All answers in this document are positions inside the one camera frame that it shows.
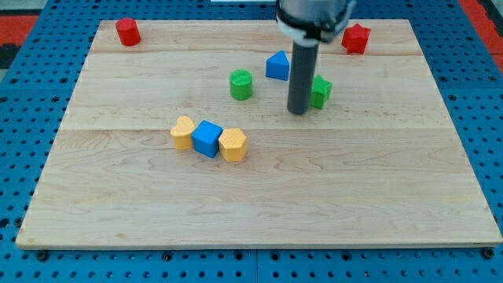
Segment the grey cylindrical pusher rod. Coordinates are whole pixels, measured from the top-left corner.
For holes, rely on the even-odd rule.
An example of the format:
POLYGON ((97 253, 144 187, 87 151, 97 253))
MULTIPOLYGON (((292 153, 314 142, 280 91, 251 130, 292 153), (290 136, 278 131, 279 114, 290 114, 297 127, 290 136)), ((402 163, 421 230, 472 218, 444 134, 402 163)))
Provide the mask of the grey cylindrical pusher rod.
POLYGON ((317 56, 318 44, 301 46, 293 43, 287 103, 292 114, 303 115, 310 107, 317 56))

